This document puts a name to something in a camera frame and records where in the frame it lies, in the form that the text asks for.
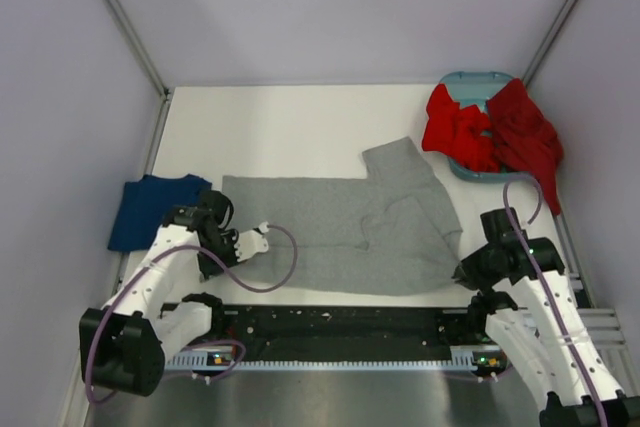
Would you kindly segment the grey t shirt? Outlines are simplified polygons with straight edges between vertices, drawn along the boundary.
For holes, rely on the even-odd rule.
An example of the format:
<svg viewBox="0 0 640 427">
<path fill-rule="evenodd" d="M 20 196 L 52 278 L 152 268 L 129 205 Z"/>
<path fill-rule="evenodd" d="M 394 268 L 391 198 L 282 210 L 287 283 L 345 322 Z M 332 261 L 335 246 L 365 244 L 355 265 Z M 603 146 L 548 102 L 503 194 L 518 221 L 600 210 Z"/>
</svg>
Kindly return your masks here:
<svg viewBox="0 0 640 427">
<path fill-rule="evenodd" d="M 291 287 L 412 296 L 450 283 L 463 229 L 431 165 L 408 137 L 362 158 L 364 179 L 224 177 L 233 227 L 267 221 L 293 235 L 271 236 L 269 254 L 245 268 L 246 279 L 280 280 L 296 253 Z"/>
</svg>

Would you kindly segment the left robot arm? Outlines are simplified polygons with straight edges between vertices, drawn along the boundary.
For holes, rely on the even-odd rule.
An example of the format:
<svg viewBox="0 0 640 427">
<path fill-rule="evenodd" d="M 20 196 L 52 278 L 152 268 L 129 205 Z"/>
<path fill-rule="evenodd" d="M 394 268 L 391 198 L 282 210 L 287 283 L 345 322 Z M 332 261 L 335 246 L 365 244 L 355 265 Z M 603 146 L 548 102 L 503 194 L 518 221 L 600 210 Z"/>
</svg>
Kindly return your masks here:
<svg viewBox="0 0 640 427">
<path fill-rule="evenodd" d="M 92 404 L 94 390 L 146 397 L 157 388 L 167 361 L 201 339 L 216 343 L 226 336 L 222 301 L 206 293 L 189 294 L 165 309 L 186 264 L 211 252 L 235 265 L 238 234 L 226 227 L 234 213 L 219 191 L 200 194 L 193 207 L 175 206 L 165 216 L 146 257 L 102 308 L 89 308 L 79 321 L 82 379 Z"/>
</svg>

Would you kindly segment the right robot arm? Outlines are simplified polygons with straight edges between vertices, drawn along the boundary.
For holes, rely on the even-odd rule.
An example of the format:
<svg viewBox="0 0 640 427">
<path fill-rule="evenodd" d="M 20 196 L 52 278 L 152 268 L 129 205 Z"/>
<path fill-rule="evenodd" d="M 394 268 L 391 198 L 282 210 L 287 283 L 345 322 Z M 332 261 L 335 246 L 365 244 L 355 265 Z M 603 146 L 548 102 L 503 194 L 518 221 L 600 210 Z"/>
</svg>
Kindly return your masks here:
<svg viewBox="0 0 640 427">
<path fill-rule="evenodd" d="M 512 208 L 480 220 L 486 243 L 454 272 L 474 293 L 469 335 L 500 347 L 536 401 L 540 425 L 638 425 L 639 399 L 597 351 L 553 242 L 528 238 Z"/>
</svg>

